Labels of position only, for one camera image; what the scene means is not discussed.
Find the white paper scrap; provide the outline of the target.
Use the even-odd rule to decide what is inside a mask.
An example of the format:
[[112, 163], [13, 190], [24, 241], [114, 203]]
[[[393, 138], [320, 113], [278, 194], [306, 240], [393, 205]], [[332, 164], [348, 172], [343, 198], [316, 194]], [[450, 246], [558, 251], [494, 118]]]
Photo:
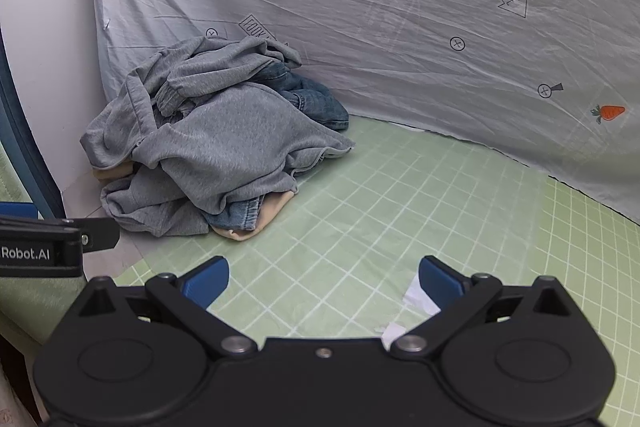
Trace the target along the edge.
[[439, 306], [422, 289], [419, 277], [415, 275], [405, 295], [402, 296], [400, 311], [386, 326], [380, 327], [376, 331], [380, 334], [384, 348], [390, 350], [394, 340], [407, 334], [410, 329], [413, 329], [421, 321], [428, 320], [439, 312]]

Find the green grid table mat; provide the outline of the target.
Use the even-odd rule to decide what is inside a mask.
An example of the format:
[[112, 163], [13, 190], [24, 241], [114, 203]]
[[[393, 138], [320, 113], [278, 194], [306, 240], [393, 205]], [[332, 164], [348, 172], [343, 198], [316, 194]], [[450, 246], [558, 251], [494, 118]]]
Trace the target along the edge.
[[605, 424], [637, 425], [637, 225], [485, 147], [364, 118], [352, 118], [347, 134], [355, 150], [301, 176], [254, 239], [136, 236], [140, 257], [117, 283], [225, 257], [230, 283], [213, 311], [262, 341], [379, 336], [426, 255], [507, 284], [552, 275], [615, 360]]

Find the grey hoodie garment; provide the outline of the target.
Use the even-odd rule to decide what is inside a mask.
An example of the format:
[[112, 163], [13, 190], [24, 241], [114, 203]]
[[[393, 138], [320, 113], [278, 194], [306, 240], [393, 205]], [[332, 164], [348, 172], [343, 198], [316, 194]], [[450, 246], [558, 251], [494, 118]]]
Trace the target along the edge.
[[345, 131], [313, 121], [252, 78], [298, 53], [265, 38], [194, 38], [157, 51], [125, 78], [81, 138], [92, 169], [132, 161], [160, 168], [193, 204], [219, 215], [228, 202], [297, 193], [299, 174], [347, 155]]

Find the grey printed backdrop sheet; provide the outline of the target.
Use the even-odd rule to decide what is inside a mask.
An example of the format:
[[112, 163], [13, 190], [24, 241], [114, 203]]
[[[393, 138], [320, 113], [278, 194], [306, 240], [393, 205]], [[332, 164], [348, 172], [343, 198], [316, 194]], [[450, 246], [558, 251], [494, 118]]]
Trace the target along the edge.
[[355, 114], [500, 150], [639, 217], [639, 0], [94, 0], [107, 98], [157, 49], [270, 38]]

